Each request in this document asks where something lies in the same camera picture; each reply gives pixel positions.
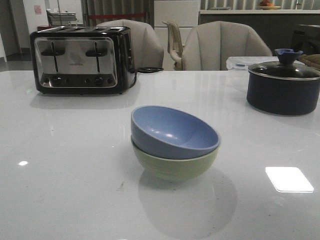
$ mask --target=pot lid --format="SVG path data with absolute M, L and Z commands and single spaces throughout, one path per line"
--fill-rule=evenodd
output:
M 280 48 L 275 50 L 279 61 L 267 61 L 248 66 L 248 71 L 262 77 L 295 80 L 313 81 L 320 79 L 320 71 L 304 64 L 294 63 L 302 54 L 302 51 L 294 52 L 293 49 Z

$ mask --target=pot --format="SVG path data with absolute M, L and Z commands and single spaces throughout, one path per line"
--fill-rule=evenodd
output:
M 275 50 L 279 61 L 248 66 L 246 99 L 255 108 L 280 115 L 304 115 L 317 107 L 320 71 L 294 63 L 303 53 L 292 49 Z

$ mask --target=four-slice toaster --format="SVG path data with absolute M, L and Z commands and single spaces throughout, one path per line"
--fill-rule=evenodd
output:
M 136 82 L 130 28 L 60 26 L 30 35 L 37 90 L 122 93 Z

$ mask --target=toaster brand logo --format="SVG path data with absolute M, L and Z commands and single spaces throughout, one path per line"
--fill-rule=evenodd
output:
M 69 63 L 69 66 L 84 66 L 83 63 Z

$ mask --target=counter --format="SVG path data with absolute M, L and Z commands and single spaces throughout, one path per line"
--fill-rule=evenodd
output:
M 319 103 L 303 116 L 258 111 L 246 101 L 248 79 L 163 71 L 139 74 L 123 94 L 53 95 L 36 90 L 32 71 L 0 72 L 0 239 L 318 239 Z M 221 146 L 211 168 L 184 182 L 148 174 L 130 141 L 142 105 L 214 127 Z M 293 175 L 300 188 L 277 190 L 292 179 L 285 169 L 312 188 Z

